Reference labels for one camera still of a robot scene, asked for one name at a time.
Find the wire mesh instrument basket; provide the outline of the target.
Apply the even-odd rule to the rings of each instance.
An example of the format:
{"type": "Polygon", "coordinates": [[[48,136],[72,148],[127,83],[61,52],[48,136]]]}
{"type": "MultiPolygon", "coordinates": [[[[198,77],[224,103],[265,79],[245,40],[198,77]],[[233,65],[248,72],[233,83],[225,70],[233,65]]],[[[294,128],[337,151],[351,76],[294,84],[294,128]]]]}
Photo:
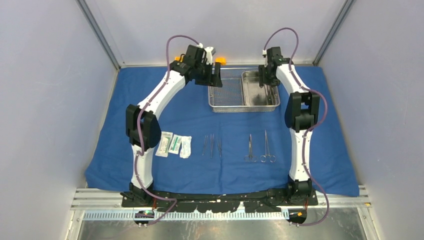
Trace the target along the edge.
{"type": "Polygon", "coordinates": [[[215,113],[272,112],[277,107],[261,108],[245,105],[242,73],[258,71],[254,67],[225,67],[221,69],[222,87],[208,88],[208,104],[215,113]]]}

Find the steel tweezers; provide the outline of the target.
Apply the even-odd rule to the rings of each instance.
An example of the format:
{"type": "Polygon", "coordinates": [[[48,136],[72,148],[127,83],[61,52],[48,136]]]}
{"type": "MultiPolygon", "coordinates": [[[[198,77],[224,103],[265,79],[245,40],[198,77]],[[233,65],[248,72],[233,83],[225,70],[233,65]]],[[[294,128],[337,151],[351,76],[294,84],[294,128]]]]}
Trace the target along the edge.
{"type": "Polygon", "coordinates": [[[207,144],[208,144],[208,135],[205,135],[204,136],[203,147],[202,147],[202,156],[205,155],[207,144]]]}
{"type": "Polygon", "coordinates": [[[218,141],[217,141],[217,148],[218,148],[219,157],[221,158],[222,157],[222,140],[221,140],[221,138],[219,138],[218,141]]]}
{"type": "Polygon", "coordinates": [[[213,158],[213,152],[214,152],[214,134],[210,134],[210,158],[213,158]]]}

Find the blue surgical drape cloth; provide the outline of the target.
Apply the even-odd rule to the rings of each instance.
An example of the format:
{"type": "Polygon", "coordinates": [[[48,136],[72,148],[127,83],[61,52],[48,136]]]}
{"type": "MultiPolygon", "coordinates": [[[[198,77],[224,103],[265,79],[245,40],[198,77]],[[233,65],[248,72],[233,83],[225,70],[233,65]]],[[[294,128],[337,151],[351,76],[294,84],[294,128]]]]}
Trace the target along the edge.
{"type": "MultiPolygon", "coordinates": [[[[357,197],[360,193],[348,155],[340,121],[323,70],[297,66],[296,72],[311,89],[327,100],[319,113],[326,118],[310,141],[310,172],[328,194],[357,197]]],[[[90,188],[123,192],[133,175],[133,151],[126,135],[126,108],[142,101],[160,82],[165,67],[128,67],[117,78],[105,122],[91,163],[85,170],[90,188]]],[[[159,117],[160,128],[180,136],[191,136],[191,155],[181,158],[154,156],[153,187],[157,191],[183,194],[240,194],[283,188],[291,166],[291,136],[284,115],[288,95],[278,88],[281,105],[271,112],[213,112],[206,86],[187,84],[169,102],[159,117]],[[270,154],[276,161],[261,162],[267,131],[270,154]],[[210,134],[214,134],[210,158],[210,134]],[[249,135],[256,162],[246,162],[249,135]],[[208,142],[202,155],[205,135],[208,142]],[[218,139],[222,142],[222,157],[218,139]]]]}

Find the clear plastic packet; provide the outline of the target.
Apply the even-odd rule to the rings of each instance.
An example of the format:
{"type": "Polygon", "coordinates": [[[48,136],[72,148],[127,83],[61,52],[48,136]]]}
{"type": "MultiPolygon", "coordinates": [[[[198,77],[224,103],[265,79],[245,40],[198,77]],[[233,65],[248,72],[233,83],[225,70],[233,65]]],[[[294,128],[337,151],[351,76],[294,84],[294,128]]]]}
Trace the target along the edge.
{"type": "Polygon", "coordinates": [[[179,156],[183,159],[187,159],[191,155],[191,136],[182,136],[181,137],[181,150],[179,156]]]}

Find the green white small packet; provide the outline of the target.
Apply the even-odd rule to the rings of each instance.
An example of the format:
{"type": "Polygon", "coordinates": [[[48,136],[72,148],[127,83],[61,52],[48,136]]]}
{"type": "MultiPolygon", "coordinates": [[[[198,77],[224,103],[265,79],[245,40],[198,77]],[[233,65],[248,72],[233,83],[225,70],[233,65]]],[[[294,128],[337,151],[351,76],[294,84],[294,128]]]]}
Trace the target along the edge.
{"type": "Polygon", "coordinates": [[[172,136],[172,139],[168,147],[168,153],[178,155],[180,152],[181,143],[182,143],[182,136],[174,134],[172,136]]]}

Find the steel surgical scissors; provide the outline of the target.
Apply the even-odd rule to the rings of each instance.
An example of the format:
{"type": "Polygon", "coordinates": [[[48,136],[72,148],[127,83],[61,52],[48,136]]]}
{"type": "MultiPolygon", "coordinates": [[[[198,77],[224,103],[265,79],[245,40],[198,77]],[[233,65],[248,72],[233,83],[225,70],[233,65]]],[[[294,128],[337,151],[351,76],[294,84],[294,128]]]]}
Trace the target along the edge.
{"type": "Polygon", "coordinates": [[[249,163],[255,163],[257,161],[257,157],[253,154],[253,143],[252,143],[252,135],[249,135],[248,139],[248,153],[244,157],[244,160],[249,163]]]}

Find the white sterile pouch packet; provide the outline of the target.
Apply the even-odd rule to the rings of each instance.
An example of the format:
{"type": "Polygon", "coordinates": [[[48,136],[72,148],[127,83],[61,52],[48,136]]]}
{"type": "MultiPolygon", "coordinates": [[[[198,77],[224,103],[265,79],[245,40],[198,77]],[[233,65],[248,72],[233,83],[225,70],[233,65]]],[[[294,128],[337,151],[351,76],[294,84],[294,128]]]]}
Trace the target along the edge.
{"type": "Polygon", "coordinates": [[[158,157],[166,158],[169,155],[169,146],[173,138],[172,132],[162,131],[160,141],[156,149],[155,155],[158,157]]]}

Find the steel surgical forceps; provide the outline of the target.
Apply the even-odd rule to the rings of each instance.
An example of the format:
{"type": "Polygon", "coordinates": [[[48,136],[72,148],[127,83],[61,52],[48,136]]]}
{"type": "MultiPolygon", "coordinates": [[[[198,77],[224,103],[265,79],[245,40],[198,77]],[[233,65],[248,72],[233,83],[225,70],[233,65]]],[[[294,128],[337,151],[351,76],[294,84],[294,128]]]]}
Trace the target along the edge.
{"type": "Polygon", "coordinates": [[[262,163],[270,162],[274,163],[276,161],[276,156],[270,153],[270,145],[267,130],[264,131],[264,154],[260,156],[260,161],[262,163]]]}

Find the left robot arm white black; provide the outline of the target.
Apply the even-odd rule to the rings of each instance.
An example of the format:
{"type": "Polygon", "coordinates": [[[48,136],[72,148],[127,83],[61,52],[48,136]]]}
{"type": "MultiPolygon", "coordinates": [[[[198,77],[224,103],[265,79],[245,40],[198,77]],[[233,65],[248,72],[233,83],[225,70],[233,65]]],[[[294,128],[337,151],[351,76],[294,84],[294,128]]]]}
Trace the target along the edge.
{"type": "Polygon", "coordinates": [[[179,60],[168,65],[152,92],[137,105],[129,104],[125,110],[125,134],[133,152],[133,174],[129,191],[123,195],[141,207],[148,207],[154,199],[148,187],[153,184],[154,148],[161,140],[160,115],[190,81],[201,86],[223,86],[221,63],[213,60],[215,52],[212,46],[189,45],[179,60]]]}

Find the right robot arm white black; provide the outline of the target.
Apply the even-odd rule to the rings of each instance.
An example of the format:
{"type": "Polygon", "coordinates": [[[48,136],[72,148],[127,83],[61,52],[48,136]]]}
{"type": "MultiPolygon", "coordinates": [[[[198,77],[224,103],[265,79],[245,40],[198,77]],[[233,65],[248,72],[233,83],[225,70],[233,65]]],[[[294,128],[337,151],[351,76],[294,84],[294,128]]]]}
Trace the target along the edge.
{"type": "Polygon", "coordinates": [[[288,101],[284,122],[291,137],[291,166],[285,188],[285,198],[291,205],[299,205],[313,192],[310,173],[310,143],[312,130],[318,123],[320,96],[301,80],[290,58],[283,57],[280,47],[263,50],[264,64],[259,65],[259,85],[283,85],[288,101]]]}

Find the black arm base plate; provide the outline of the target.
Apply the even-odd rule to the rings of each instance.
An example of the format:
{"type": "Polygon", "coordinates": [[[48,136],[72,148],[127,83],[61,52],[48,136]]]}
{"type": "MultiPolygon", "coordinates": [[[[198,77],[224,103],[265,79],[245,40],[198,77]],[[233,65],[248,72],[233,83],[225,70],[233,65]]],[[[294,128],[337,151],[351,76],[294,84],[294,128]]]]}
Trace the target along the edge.
{"type": "Polygon", "coordinates": [[[247,213],[272,213],[282,207],[317,206],[316,191],[313,189],[309,197],[289,196],[285,188],[236,193],[236,194],[189,194],[158,191],[149,188],[156,196],[144,190],[130,186],[130,190],[121,192],[121,206],[124,208],[152,208],[164,213],[166,210],[176,213],[234,213],[244,207],[247,213]]]}

